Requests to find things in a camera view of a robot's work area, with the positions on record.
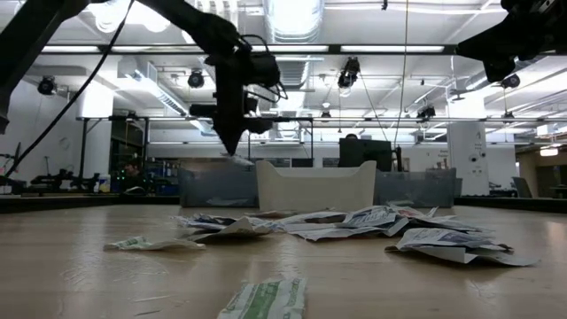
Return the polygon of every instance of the white plastic bin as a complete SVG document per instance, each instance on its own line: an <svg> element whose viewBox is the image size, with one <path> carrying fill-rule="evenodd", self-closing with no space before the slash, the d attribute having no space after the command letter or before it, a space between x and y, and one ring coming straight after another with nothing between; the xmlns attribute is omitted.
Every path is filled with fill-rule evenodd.
<svg viewBox="0 0 567 319"><path fill-rule="evenodd" d="M256 162L256 173L261 211L334 207L348 212L373 205L375 161L360 167L275 168L262 160Z"/></svg>

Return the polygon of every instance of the table surface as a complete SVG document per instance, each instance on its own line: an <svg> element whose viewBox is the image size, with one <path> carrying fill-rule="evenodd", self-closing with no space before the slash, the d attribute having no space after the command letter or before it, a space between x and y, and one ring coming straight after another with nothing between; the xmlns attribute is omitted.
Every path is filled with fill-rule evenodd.
<svg viewBox="0 0 567 319"><path fill-rule="evenodd" d="M177 214L235 209L101 206L0 215L0 316L216 318L242 282L306 277L306 319L567 316L567 215L458 206L534 267L459 265L384 253L396 238L309 243L287 234L205 251L103 252L128 237L180 236Z"/></svg>

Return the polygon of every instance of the newspaper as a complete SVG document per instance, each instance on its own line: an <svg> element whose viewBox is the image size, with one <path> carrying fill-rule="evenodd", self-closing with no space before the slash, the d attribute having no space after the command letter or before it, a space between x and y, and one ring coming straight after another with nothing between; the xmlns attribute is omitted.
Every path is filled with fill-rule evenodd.
<svg viewBox="0 0 567 319"><path fill-rule="evenodd" d="M409 223L403 217L387 206L372 206L348 214L343 222L337 223L339 228L378 227L379 231L388 237L397 234Z"/></svg>
<svg viewBox="0 0 567 319"><path fill-rule="evenodd" d="M288 234L296 235L307 240L317 241L323 238L347 238L355 235L371 234L385 231L377 227L361 227L357 229L345 229L336 226L312 230L292 230Z"/></svg>
<svg viewBox="0 0 567 319"><path fill-rule="evenodd" d="M418 210L415 210L411 207L400 207L390 204L390 208L407 218L410 219L411 224L417 225L420 227L433 227L433 228L445 228L449 230L459 230L459 231L476 231L476 232L487 232L490 230L483 229L466 222L461 222L457 220L457 216L440 216L434 217L435 213L437 213L438 207L432 208L432 210L428 214L423 214Z"/></svg>
<svg viewBox="0 0 567 319"><path fill-rule="evenodd" d="M345 220L338 223L337 226L343 228L382 226L395 222L396 215L386 206L372 206L348 214Z"/></svg>
<svg viewBox="0 0 567 319"><path fill-rule="evenodd" d="M396 246L386 247L385 250L416 251L464 264L473 260L487 260L509 266L529 266L538 262L534 258L513 255L511 247L504 244L497 245L486 237L445 229L408 230Z"/></svg>
<svg viewBox="0 0 567 319"><path fill-rule="evenodd" d="M222 230L217 232L191 235L189 236L189 240L194 242L204 242L222 237L258 237L273 232L271 227L254 224L252 219L248 217L242 217L229 226L223 227L224 228Z"/></svg>
<svg viewBox="0 0 567 319"><path fill-rule="evenodd" d="M412 207L402 207L396 206L390 203L389 207L393 210L393 212L398 213L407 218L427 218L433 217L435 213L437 213L438 207L433 207L428 214L424 214Z"/></svg>
<svg viewBox="0 0 567 319"><path fill-rule="evenodd" d="M231 223L237 221L236 218L232 218L232 217L213 216L213 215L207 215L207 214L201 214L201 213L194 214L192 219L195 222L210 222L210 223L216 223L216 224L225 225L225 226L228 226Z"/></svg>
<svg viewBox="0 0 567 319"><path fill-rule="evenodd" d="M301 319L306 279L244 284L217 319Z"/></svg>
<svg viewBox="0 0 567 319"><path fill-rule="evenodd" d="M407 247L419 245L479 248L483 245L496 244L490 238L465 234L455 230L419 228L406 231L396 247L403 251Z"/></svg>
<svg viewBox="0 0 567 319"><path fill-rule="evenodd" d="M194 219L185 216L173 216L171 217L173 220L177 221L177 224L184 228L197 228L202 230L224 230L227 226L220 225L217 223L211 222L196 222Z"/></svg>
<svg viewBox="0 0 567 319"><path fill-rule="evenodd" d="M297 223L297 224L287 224L283 226L283 230L288 233L294 231L309 231L309 230L326 230L336 228L335 224L332 223Z"/></svg>
<svg viewBox="0 0 567 319"><path fill-rule="evenodd" d="M309 214L297 214L295 216L283 218L276 221L281 225L300 223L300 222L342 222L346 213L340 212L315 212Z"/></svg>
<svg viewBox="0 0 567 319"><path fill-rule="evenodd" d="M141 251L156 251L156 250L169 250L169 249L205 249L205 245L197 244L185 240L166 240L158 243L150 243L145 237L132 237L120 242L106 244L103 250L141 250Z"/></svg>
<svg viewBox="0 0 567 319"><path fill-rule="evenodd" d="M425 217L425 218L415 218L412 223L419 225L420 227L435 227L444 228L449 230L459 230L465 232L488 232L490 230L480 228L478 226L470 225L466 222L462 222L456 219L456 216L440 216L440 217Z"/></svg>
<svg viewBox="0 0 567 319"><path fill-rule="evenodd" d="M258 217L258 218L285 218L291 217L299 214L297 211L269 211L261 213L245 213L248 217Z"/></svg>

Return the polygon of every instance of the gray plastic bin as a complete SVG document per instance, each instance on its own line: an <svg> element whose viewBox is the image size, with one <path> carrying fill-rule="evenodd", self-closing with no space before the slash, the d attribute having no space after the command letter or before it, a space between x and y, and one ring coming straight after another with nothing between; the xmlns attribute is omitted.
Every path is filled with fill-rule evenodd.
<svg viewBox="0 0 567 319"><path fill-rule="evenodd" d="M204 173L180 168L178 176L182 207L258 206L255 167L233 165Z"/></svg>
<svg viewBox="0 0 567 319"><path fill-rule="evenodd" d="M452 207L456 169L426 172L377 171L374 189L375 205L394 200L411 200L412 207Z"/></svg>

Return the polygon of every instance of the black cable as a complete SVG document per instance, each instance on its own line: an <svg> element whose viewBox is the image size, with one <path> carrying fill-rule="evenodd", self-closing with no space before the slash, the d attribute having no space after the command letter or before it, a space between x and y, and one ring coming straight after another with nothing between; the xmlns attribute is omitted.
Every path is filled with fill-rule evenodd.
<svg viewBox="0 0 567 319"><path fill-rule="evenodd" d="M252 48L252 45L251 45L249 42L247 42L247 41L245 40L245 38L247 38L247 37L251 37L251 38L260 40L260 42L262 43L262 45L264 45L264 48L266 49L266 52L267 52L267 53L270 53L270 50L269 50L269 48L268 48L268 43L267 43L266 40L264 40L261 36L259 36L259 35L240 35L240 39L241 39L244 43L246 43L250 48ZM274 94L275 96L277 96L277 100L273 100L273 101L270 101L267 97L264 98L264 99L267 100L267 101L270 101L270 102L272 102L272 103L277 103L277 102L279 102L280 99L282 99L282 98L283 98L283 99L288 99L288 95L287 95L287 92L285 91L284 84L283 84L281 81L278 82L277 85L276 85L277 91L273 91L273 90L271 90L270 88L266 88L266 87L264 87L264 86L261 86L261 87L262 87L263 89L267 90L268 92ZM280 88L282 88L283 93L285 94L285 97L282 96L282 91L280 90Z"/></svg>
<svg viewBox="0 0 567 319"><path fill-rule="evenodd" d="M126 15L124 16L124 19L122 20L122 22L118 25L118 28L116 29L116 32L114 32L113 38L110 40L110 42L108 43L108 45L106 46L105 51L103 52L103 56L101 57L100 61L98 61L97 66L95 66L95 69L92 71L92 73L90 74L89 78L87 79L87 81L85 81L85 83L83 83L83 85L81 86L81 88L77 91L77 93L75 93L75 95L69 100L69 102L67 102L67 104L65 105L65 107L63 107L63 109L61 110L61 112L59 112L59 114L57 114L57 116L55 117L55 119L50 123L50 125L42 132L41 135L39 135L39 137L36 138L36 140L29 145L29 147L21 153L21 156L19 156L19 159L17 161L14 161L14 164L12 165L12 167L10 168L10 170L6 173L5 177L10 177L10 175L16 170L16 167L18 167L18 165L21 163L21 161L26 158L27 155L29 155L29 153L31 151L34 150L34 148L51 132L51 130L57 125L57 123L59 122L59 120L61 120L61 118L63 117L63 115L65 115L65 113L71 108L71 106L73 106L74 102L79 98L79 96L81 95L81 93L87 89L87 87L89 86L89 84L92 82L92 80L95 78L95 76L97 76L98 70L100 70L100 68L103 66L103 64L106 61L106 57L108 57L108 54L110 53L112 47L114 46L114 44L116 43L116 40L118 39L118 35L120 34L120 31L122 31L122 29L124 28L124 25L126 23L126 18L128 17L128 14L130 13L130 8L132 8L132 5L134 4L135 0L131 0L130 4L128 5L128 10L126 11Z"/></svg>

